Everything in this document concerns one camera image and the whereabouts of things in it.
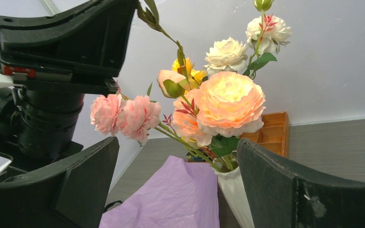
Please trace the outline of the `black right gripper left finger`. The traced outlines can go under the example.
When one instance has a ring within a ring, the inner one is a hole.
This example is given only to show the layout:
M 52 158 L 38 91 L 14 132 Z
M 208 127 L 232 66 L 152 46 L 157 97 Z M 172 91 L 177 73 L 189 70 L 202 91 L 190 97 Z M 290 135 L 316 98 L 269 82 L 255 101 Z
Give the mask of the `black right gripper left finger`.
M 0 228 L 97 228 L 113 177 L 119 141 L 26 172 L 0 173 Z

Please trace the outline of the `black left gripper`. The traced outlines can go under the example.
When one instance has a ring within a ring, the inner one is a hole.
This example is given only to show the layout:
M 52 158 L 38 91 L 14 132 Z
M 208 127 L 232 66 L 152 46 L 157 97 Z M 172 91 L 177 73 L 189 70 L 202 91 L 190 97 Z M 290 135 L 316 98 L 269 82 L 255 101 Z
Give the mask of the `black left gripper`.
M 135 0 L 90 0 L 54 16 L 0 16 L 0 156 L 33 171 L 83 149 L 72 137 L 84 96 L 118 91 L 110 77 L 136 9 Z

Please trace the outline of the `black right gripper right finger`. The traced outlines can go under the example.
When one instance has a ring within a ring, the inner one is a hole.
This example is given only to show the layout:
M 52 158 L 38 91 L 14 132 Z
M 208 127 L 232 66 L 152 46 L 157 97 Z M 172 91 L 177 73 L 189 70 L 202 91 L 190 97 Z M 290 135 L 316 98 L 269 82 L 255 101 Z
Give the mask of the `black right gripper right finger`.
M 239 168 L 257 228 L 365 228 L 365 182 L 323 173 L 243 138 Z

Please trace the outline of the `white ribbed ceramic vase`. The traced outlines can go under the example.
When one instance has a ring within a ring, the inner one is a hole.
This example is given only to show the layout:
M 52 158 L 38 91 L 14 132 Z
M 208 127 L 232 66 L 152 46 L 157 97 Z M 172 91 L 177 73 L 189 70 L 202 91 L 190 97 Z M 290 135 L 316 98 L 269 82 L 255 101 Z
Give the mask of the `white ribbed ceramic vase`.
M 234 158 L 232 159 L 232 165 L 235 167 L 232 171 L 214 171 L 217 175 L 218 185 L 240 227 L 254 228 L 255 226 L 240 168 L 238 167 L 237 160 Z

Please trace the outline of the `large pink rose stem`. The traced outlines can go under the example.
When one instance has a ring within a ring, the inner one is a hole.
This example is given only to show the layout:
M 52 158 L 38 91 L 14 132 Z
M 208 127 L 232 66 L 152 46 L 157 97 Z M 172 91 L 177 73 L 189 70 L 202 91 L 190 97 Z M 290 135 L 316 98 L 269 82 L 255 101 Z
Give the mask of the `large pink rose stem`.
M 181 143 L 188 152 L 201 157 L 215 170 L 218 167 L 201 151 L 185 142 L 171 127 L 170 118 L 160 120 L 161 105 L 159 102 L 150 101 L 149 96 L 137 96 L 135 99 L 126 99 L 123 94 L 110 94 L 100 96 L 91 104 L 90 121 L 95 130 L 103 135 L 115 136 L 121 133 L 128 139 L 146 143 L 149 131 L 155 129 L 169 138 Z

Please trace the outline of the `yellow flower stem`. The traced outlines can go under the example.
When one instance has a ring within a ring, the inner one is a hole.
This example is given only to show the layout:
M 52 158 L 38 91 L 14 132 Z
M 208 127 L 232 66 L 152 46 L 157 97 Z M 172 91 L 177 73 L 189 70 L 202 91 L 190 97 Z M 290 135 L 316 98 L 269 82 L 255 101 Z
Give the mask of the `yellow flower stem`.
M 189 57 L 185 59 L 185 68 L 189 76 L 191 89 L 198 89 L 205 78 L 208 76 L 208 73 L 205 70 L 195 70 L 194 63 L 191 62 Z

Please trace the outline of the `purple wrapping paper sheet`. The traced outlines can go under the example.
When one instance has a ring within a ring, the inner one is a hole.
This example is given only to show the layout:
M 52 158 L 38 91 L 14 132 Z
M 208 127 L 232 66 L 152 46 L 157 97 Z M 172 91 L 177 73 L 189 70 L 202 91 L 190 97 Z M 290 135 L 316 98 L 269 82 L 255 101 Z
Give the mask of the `purple wrapping paper sheet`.
M 218 228 L 217 176 L 204 162 L 169 156 L 121 205 L 105 212 L 101 228 Z

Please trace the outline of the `peach rose stem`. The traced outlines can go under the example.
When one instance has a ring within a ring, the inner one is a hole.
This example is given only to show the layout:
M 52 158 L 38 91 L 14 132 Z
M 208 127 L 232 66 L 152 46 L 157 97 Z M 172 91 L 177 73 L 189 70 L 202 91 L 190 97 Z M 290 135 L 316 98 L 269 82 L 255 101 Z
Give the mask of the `peach rose stem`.
M 248 76 L 223 71 L 178 97 L 171 126 L 192 153 L 204 151 L 219 172 L 237 168 L 240 136 L 263 127 L 266 96 Z

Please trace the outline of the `white rose stem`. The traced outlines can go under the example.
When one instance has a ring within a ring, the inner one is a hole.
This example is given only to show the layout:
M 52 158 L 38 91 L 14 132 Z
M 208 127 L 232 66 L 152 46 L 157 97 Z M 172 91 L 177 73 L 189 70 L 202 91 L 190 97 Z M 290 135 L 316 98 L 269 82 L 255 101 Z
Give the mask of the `white rose stem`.
M 282 18 L 267 14 L 273 3 L 272 0 L 254 1 L 260 16 L 247 24 L 246 44 L 232 37 L 213 43 L 205 55 L 204 68 L 208 75 L 231 71 L 255 79 L 258 70 L 277 60 L 275 55 L 280 48 L 290 43 L 292 28 Z

